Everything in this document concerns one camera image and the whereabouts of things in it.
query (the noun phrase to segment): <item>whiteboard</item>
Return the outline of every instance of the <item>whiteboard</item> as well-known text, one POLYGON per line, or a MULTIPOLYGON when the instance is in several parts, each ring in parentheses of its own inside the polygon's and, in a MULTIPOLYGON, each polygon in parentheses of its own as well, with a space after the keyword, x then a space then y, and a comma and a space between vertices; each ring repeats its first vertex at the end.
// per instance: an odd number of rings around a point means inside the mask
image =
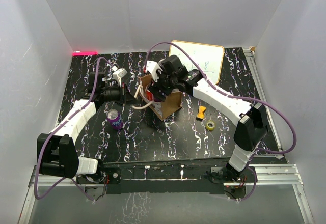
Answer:
MULTIPOLYGON (((224 47, 195 42, 172 41, 181 47, 205 72, 207 77, 215 84, 220 81, 224 47)), ((178 48, 170 46, 171 55, 177 55, 188 71, 195 69, 194 64, 178 48)))

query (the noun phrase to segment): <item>gray floor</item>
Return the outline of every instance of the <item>gray floor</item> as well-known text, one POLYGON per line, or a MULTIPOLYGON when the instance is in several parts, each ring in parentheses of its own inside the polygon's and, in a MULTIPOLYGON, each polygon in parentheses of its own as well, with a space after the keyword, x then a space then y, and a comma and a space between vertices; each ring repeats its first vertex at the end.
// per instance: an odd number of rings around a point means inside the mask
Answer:
MULTIPOLYGON (((98 196, 98 191, 91 193, 98 196)), ((205 193, 105 195, 93 204, 76 187, 57 187, 46 198, 35 201, 30 224, 36 223, 304 222, 292 185, 276 185, 258 186, 239 204, 205 193)))

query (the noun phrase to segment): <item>marble tabletop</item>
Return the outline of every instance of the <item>marble tabletop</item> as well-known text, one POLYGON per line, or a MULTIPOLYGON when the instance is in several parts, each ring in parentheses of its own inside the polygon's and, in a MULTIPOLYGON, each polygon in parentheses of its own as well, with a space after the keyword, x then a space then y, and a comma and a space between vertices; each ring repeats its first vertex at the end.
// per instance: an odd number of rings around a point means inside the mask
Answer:
MULTIPOLYGON (((112 53, 101 56, 118 67, 127 70, 126 84, 132 94, 138 86, 146 53, 112 53)), ((152 52, 149 60, 159 61, 168 55, 167 51, 152 52)), ((73 107, 76 94, 88 84, 89 73, 95 71, 99 55, 73 57, 64 92, 59 122, 73 107)), ((111 78, 110 67, 101 62, 99 71, 111 78)), ((238 96, 259 98, 252 74, 242 48, 226 48, 219 86, 238 96)), ((99 158, 104 162, 173 160, 209 157, 230 157, 235 142, 235 125, 222 113, 189 95, 183 95, 183 106, 170 117, 161 121, 147 108, 134 110, 105 103, 96 115, 88 121, 76 141, 78 155, 99 158), (196 120, 199 105, 205 106, 205 119, 196 120), (114 130, 106 121, 106 112, 117 109, 123 118, 124 127, 114 130), (213 120, 216 128, 205 129, 205 122, 213 120)), ((261 146, 278 150, 270 130, 261 146)))

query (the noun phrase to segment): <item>pink light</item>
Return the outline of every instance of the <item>pink light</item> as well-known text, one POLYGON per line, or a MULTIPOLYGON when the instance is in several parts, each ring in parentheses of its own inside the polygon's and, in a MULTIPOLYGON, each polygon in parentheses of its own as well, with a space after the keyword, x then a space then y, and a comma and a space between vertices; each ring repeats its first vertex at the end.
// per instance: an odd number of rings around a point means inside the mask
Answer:
POLYGON ((80 52, 80 51, 76 51, 72 53, 72 56, 82 56, 82 55, 97 55, 97 52, 80 52))

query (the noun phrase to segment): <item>tape roll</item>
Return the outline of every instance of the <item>tape roll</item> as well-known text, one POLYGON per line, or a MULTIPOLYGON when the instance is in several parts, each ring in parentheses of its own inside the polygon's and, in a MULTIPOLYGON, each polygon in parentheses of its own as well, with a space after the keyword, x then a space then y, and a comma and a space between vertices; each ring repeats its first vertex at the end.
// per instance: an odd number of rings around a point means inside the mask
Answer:
POLYGON ((207 121, 206 123, 206 129, 209 130, 209 131, 213 131, 216 127, 216 124, 214 121, 207 121))

